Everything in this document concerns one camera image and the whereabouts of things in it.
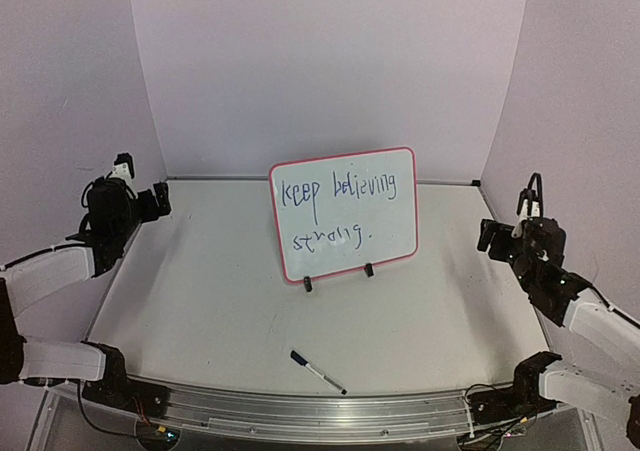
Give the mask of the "pink framed whiteboard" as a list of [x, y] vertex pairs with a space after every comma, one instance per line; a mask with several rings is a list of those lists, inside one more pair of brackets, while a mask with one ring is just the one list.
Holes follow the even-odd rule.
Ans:
[[268, 180], [289, 284], [369, 272], [419, 248], [416, 156], [409, 147], [278, 163]]

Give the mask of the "whiteboard marker white blue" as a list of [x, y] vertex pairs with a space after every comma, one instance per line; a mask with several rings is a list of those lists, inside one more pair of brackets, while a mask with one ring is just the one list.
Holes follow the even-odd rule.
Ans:
[[321, 371], [320, 369], [315, 367], [310, 361], [308, 361], [307, 366], [303, 367], [303, 368], [307, 369], [310, 373], [312, 373], [318, 379], [320, 379], [325, 384], [330, 386], [332, 389], [337, 391], [340, 395], [346, 396], [348, 394], [348, 391], [346, 390], [346, 388], [344, 386], [342, 386], [340, 383], [338, 383], [335, 379], [333, 379], [328, 374], [324, 373], [323, 371]]

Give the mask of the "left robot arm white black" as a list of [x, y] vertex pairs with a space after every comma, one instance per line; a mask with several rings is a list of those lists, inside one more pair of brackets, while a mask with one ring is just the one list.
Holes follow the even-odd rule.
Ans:
[[78, 233], [1, 268], [1, 382], [42, 387], [75, 382], [83, 399], [141, 418], [160, 418], [168, 388], [130, 377], [117, 348], [27, 337], [18, 331], [21, 312], [57, 291], [106, 274], [141, 224], [171, 212], [165, 182], [136, 193], [124, 177], [100, 177], [89, 185], [85, 200], [87, 213]]

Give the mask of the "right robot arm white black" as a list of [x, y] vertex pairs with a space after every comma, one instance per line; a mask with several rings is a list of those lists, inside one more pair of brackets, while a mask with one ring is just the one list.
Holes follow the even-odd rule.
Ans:
[[639, 443], [639, 322], [607, 301], [582, 276], [565, 270], [566, 233], [554, 219], [526, 218], [511, 226], [485, 219], [477, 248], [510, 266], [529, 302], [545, 318], [589, 341], [630, 371], [622, 380], [590, 373], [560, 354], [541, 351], [521, 361], [506, 388], [469, 396], [473, 419], [489, 424], [532, 418], [560, 403], [619, 427]]

